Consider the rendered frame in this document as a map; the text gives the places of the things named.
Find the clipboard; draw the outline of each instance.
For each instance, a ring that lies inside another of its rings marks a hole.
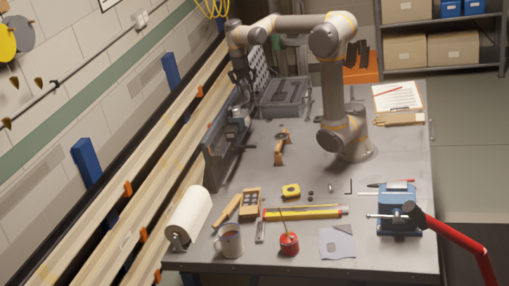
[[[415,81],[373,85],[371,91],[376,114],[426,108]]]

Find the box label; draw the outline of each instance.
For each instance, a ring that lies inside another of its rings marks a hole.
[[[168,217],[169,213],[173,210],[173,206],[174,206],[174,204],[173,204],[173,201],[172,201],[172,203],[169,204],[168,210],[166,210],[166,212],[165,212],[166,213],[166,217]]]
[[[412,9],[412,2],[409,1],[408,3],[401,3],[401,9],[404,11],[405,9]]]
[[[127,232],[127,234],[125,235],[125,237],[122,239],[119,247],[120,247],[120,251],[123,251],[124,250],[124,247],[127,245],[127,243],[129,242],[129,240],[132,238],[133,236],[133,233],[131,233],[131,231],[129,230],[129,232]]]

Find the mug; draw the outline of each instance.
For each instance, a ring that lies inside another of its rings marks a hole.
[[[227,259],[236,259],[244,254],[245,246],[240,234],[240,226],[238,223],[225,223],[217,230],[217,238],[214,240],[214,248],[216,252],[223,253]],[[221,242],[221,248],[217,248],[217,243]]]

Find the coiled yellow hose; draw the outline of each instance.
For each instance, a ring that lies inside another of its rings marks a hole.
[[[228,12],[230,11],[230,0],[219,0],[219,7],[217,8],[217,3],[216,3],[216,0],[212,0],[213,2],[213,7],[212,7],[212,10],[210,10],[210,6],[209,6],[209,3],[207,0],[205,0],[205,4],[207,5],[207,10],[209,11],[209,14],[207,14],[202,6],[200,6],[200,4],[198,3],[197,0],[194,0],[196,6],[198,6],[198,8],[202,11],[203,15],[205,15],[205,17],[207,17],[208,20],[211,20],[212,18],[219,18],[219,17],[223,17],[223,18],[226,18],[226,20],[228,20]],[[221,14],[221,10],[223,9],[223,3],[224,3],[224,14]]]

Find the red lamp arm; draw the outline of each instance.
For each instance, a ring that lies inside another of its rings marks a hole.
[[[499,286],[486,247],[482,246],[478,242],[475,242],[461,232],[454,230],[444,222],[441,222],[429,214],[424,213],[414,201],[405,202],[402,209],[403,212],[408,214],[410,219],[421,230],[426,230],[429,228],[436,232],[438,235],[474,254],[475,259],[477,260],[477,265],[479,266],[479,270],[481,271],[482,278],[484,279],[484,284],[486,284],[486,286]]]

